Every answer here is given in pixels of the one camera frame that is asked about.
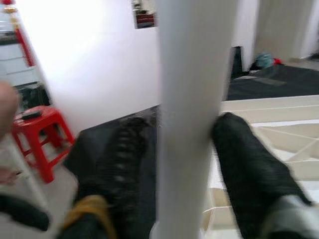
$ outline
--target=white column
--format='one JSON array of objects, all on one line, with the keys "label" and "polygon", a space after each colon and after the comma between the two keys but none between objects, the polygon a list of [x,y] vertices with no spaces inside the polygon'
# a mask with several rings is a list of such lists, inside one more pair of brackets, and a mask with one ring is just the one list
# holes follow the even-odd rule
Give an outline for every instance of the white column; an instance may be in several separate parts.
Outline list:
[{"label": "white column", "polygon": [[153,239],[195,239],[211,158],[209,132],[230,73],[239,0],[158,0],[162,66]]},{"label": "white column", "polygon": [[4,137],[2,144],[5,145],[5,148],[11,154],[12,160],[14,161],[16,166],[22,171],[22,177],[26,180],[27,185],[30,187],[30,190],[34,194],[34,197],[38,201],[39,205],[42,207],[42,209],[47,210],[47,199],[43,191],[41,190],[40,186],[38,185],[37,181],[35,180],[32,171],[25,162],[24,156],[18,149],[12,136],[10,134],[7,134]]}]

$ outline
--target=black mat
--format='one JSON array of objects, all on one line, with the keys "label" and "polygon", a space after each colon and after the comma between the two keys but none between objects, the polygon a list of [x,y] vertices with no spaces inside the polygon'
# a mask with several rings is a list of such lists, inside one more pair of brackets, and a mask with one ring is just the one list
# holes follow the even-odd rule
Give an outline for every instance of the black mat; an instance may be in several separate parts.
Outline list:
[{"label": "black mat", "polygon": [[309,95],[319,95],[319,71],[274,65],[231,81],[227,100]]}]

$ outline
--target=hand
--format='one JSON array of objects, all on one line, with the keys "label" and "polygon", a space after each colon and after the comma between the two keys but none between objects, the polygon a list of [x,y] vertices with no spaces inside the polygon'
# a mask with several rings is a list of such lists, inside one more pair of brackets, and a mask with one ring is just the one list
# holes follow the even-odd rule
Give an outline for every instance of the hand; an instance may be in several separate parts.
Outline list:
[{"label": "hand", "polygon": [[5,167],[0,167],[0,184],[14,185],[19,171],[12,171]]}]

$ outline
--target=white cabinet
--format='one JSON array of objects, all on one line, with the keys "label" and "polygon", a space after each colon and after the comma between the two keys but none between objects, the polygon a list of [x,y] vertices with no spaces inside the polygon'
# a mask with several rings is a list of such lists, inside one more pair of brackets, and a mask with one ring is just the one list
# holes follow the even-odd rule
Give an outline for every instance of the white cabinet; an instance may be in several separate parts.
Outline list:
[{"label": "white cabinet", "polygon": [[34,67],[26,64],[19,44],[0,46],[0,76],[1,81],[7,81],[13,86],[39,81]]}]

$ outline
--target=red plastic stool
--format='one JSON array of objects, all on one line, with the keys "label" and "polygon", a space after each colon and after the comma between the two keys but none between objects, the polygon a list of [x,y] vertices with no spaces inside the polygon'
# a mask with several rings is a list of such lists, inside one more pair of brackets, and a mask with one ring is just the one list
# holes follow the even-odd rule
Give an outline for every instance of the red plastic stool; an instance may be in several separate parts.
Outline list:
[{"label": "red plastic stool", "polygon": [[[69,149],[63,151],[51,162],[48,162],[47,158],[43,153],[42,146],[46,143],[51,142],[54,147],[59,148],[62,146],[62,141],[67,141],[72,145],[74,143],[74,137],[71,134],[69,128],[67,127],[64,119],[62,118],[62,115],[55,108],[48,106],[36,106],[34,108],[26,110],[25,113],[34,111],[41,111],[42,115],[29,120],[22,120],[21,115],[17,115],[13,123],[11,133],[16,144],[23,153],[27,163],[30,166],[38,169],[45,183],[50,183],[54,179],[52,167],[55,164],[57,164],[69,152]],[[66,139],[62,139],[59,136],[58,131],[54,127],[55,124],[59,125],[63,129],[66,135]],[[47,135],[47,138],[43,142],[40,142],[39,140],[39,134],[41,130],[44,131]],[[23,149],[18,136],[19,133],[22,133],[26,137],[30,145],[29,150]],[[30,153],[33,153],[35,163],[29,161],[26,158],[26,156]]]}]

